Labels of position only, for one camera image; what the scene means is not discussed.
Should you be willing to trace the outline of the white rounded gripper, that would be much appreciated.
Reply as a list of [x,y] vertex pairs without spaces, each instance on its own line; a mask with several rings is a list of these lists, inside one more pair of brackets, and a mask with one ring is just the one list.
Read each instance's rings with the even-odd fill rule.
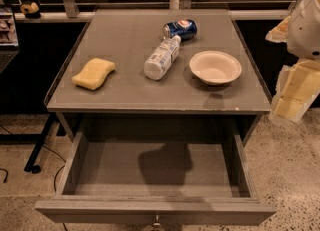
[[298,122],[320,93],[320,61],[310,60],[320,59],[320,0],[302,0],[265,39],[287,42],[288,52],[300,58],[292,67],[282,67],[269,120]]

